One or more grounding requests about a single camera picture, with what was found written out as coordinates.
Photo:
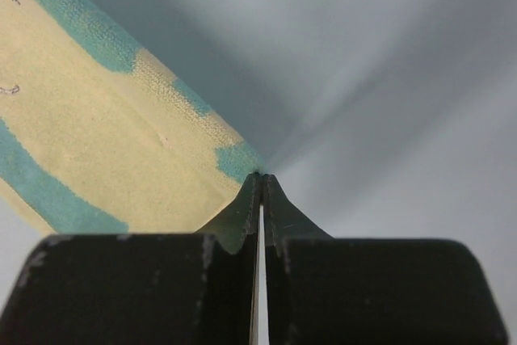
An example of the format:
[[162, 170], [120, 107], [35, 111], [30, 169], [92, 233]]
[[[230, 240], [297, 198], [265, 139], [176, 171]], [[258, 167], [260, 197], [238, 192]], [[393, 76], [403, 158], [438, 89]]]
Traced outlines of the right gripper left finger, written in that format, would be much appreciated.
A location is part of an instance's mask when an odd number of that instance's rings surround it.
[[27, 257], [4, 344], [254, 344], [261, 177], [194, 233], [54, 234]]

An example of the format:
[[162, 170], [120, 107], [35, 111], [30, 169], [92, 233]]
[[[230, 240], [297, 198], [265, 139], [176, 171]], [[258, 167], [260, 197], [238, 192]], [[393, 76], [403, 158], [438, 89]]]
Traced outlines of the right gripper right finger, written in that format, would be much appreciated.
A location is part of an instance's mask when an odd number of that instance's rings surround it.
[[334, 238], [262, 183], [272, 344], [506, 344], [485, 273], [449, 239]]

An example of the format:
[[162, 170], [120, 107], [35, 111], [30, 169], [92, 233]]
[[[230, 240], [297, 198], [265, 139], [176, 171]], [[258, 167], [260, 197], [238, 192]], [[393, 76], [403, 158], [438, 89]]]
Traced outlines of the pale yellow towel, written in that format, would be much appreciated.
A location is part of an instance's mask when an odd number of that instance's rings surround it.
[[256, 152], [89, 0], [1, 0], [1, 193], [44, 234], [191, 232]]

